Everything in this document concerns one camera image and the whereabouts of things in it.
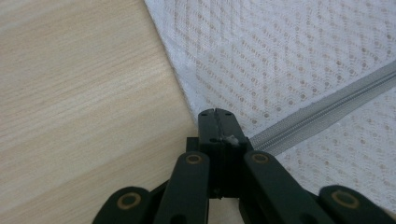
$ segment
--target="zipper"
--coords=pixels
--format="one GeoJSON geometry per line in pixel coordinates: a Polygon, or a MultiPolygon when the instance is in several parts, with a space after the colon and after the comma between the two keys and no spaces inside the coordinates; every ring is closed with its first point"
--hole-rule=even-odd
{"type": "Polygon", "coordinates": [[[396,86],[396,61],[253,136],[255,150],[278,155],[327,129],[356,108],[396,86]]]}

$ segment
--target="wood grain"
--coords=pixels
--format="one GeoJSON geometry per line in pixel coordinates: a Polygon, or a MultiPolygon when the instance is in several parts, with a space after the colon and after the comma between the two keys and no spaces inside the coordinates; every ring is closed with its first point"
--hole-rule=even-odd
{"type": "MultiPolygon", "coordinates": [[[[90,223],[196,128],[143,1],[0,3],[1,223],[90,223]]],[[[209,223],[241,223],[236,201],[209,223]]]]}

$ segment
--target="black mechanical linkage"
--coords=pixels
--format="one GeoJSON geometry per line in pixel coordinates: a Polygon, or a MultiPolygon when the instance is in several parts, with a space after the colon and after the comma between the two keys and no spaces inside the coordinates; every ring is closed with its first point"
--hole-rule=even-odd
{"type": "Polygon", "coordinates": [[[396,223],[352,189],[330,186],[319,196],[304,190],[274,156],[253,150],[229,111],[203,111],[198,128],[169,181],[152,192],[118,190],[93,223],[205,224],[208,199],[223,197],[239,199],[246,224],[396,223]]]}

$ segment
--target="white fabric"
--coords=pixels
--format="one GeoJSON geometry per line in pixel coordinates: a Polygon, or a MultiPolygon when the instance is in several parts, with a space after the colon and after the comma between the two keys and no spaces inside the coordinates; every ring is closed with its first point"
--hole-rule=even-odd
{"type": "Polygon", "coordinates": [[[305,188],[343,185],[396,212],[396,88],[276,156],[305,188]]]}
{"type": "MultiPolygon", "coordinates": [[[[394,0],[146,3],[193,117],[230,110],[248,137],[396,60],[394,0]]],[[[395,212],[395,90],[379,101],[278,158],[307,189],[339,183],[395,212]]]]}
{"type": "Polygon", "coordinates": [[[396,1],[146,0],[194,118],[249,137],[396,59],[396,1]]]}

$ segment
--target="wooden table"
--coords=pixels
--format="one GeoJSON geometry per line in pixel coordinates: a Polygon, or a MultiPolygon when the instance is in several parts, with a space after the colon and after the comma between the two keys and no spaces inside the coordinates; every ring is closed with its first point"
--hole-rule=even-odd
{"type": "MultiPolygon", "coordinates": [[[[197,130],[143,1],[0,3],[0,222],[90,223],[197,130]]],[[[209,223],[241,223],[237,201],[209,223]]]]}

